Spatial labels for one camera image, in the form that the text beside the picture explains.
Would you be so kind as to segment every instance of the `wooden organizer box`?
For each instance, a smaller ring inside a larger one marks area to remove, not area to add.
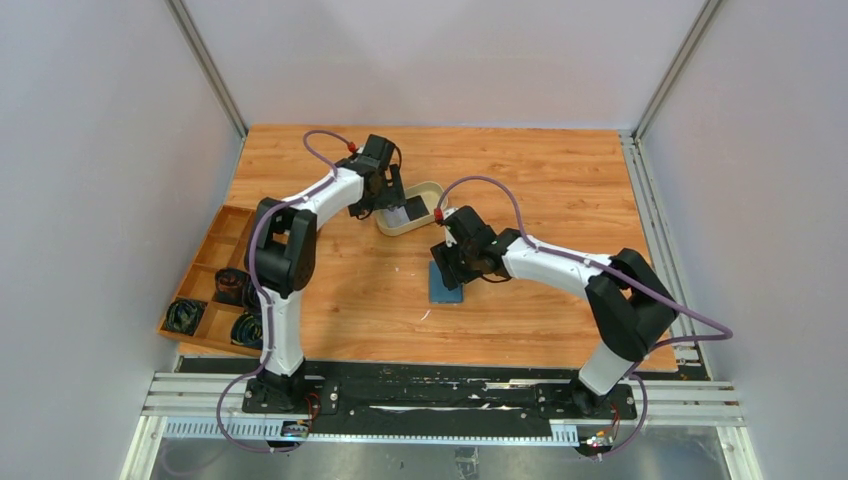
[[[206,310],[194,335],[165,330],[165,316],[159,323],[159,334],[174,340],[215,348],[227,352],[258,357],[260,350],[234,345],[230,342],[233,323],[244,313],[242,307],[213,300],[215,273],[226,267],[247,271],[244,253],[250,237],[255,211],[224,205],[206,233],[203,245],[183,277],[172,302],[178,298],[206,302]]]

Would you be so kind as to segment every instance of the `white panel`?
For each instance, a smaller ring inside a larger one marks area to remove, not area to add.
[[[191,0],[245,121],[628,128],[702,0]]]
[[[164,2],[0,11],[0,478],[113,479],[239,142]]]
[[[765,478],[843,478],[848,3],[725,3],[646,151]]]

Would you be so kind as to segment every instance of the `beige tray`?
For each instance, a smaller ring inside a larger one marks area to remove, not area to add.
[[[411,230],[415,230],[418,227],[423,227],[429,223],[433,223],[436,220],[436,217],[433,215],[433,211],[436,209],[436,204],[439,202],[439,197],[442,196],[442,192],[445,190],[436,182],[424,182],[415,185],[414,187],[409,187],[403,191],[403,194],[406,198],[412,198],[417,195],[421,195],[421,199],[424,200],[424,206],[427,207],[427,211],[430,212],[429,215],[425,215],[421,218],[417,218],[411,222],[405,223],[399,227],[390,227],[388,222],[386,221],[386,217],[384,216],[384,210],[378,210],[374,213],[374,216],[377,218],[377,228],[380,231],[388,235],[390,237],[396,237],[400,234],[409,232]],[[445,198],[444,203],[442,204],[442,208],[448,206],[448,199]]]

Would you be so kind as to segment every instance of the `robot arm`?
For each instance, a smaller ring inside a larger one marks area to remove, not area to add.
[[[298,200],[279,211],[272,219],[257,229],[255,270],[265,292],[271,298],[273,314],[266,315],[268,302],[260,295],[262,306],[262,331],[266,341],[262,360],[268,358],[264,379],[274,384],[284,396],[296,400],[291,377],[303,363],[300,345],[300,307],[303,289],[315,270],[315,252],[318,230],[343,208],[350,216],[370,214],[373,210],[399,207],[406,203],[400,168],[391,164],[395,145],[389,140],[371,135],[365,145],[350,157],[339,161],[335,175],[331,172],[304,192],[314,192],[316,187],[335,177],[332,183],[312,196],[304,193],[275,200],[265,198],[256,210],[258,220],[269,209],[282,202]],[[283,242],[274,235],[287,235]],[[273,323],[274,338],[269,339],[269,322]]]
[[[539,242],[529,244],[515,229],[499,235],[471,207],[451,209],[439,221],[446,240],[431,253],[449,289],[487,274],[504,279],[534,280],[565,290],[589,302],[602,342],[572,382],[571,400],[588,413],[630,370],[642,361],[674,319],[677,312],[632,289],[601,270],[603,266],[623,271],[661,295],[671,298],[645,259],[624,249],[617,255],[593,255]],[[557,255],[577,255],[583,261]]]

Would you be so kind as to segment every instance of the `wooden tabletop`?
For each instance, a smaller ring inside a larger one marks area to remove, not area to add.
[[[301,144],[310,126],[250,129],[227,204],[255,208],[266,197],[293,195],[326,174]],[[472,174],[495,177],[521,204],[527,231],[540,240],[584,252],[647,257],[621,152],[613,131],[322,127],[360,144],[369,133],[403,151],[405,187],[435,181],[446,187]],[[331,159],[347,155],[327,137],[312,145]],[[450,194],[471,205],[496,232],[516,227],[506,196],[483,182]],[[304,290],[301,340],[308,358],[537,367],[579,367],[600,337],[588,304],[546,285],[512,280],[466,286],[458,305],[428,300],[430,247],[443,231],[428,225],[399,237],[377,230],[373,218],[340,212],[318,241],[317,267]],[[676,370],[669,349],[645,369]]]

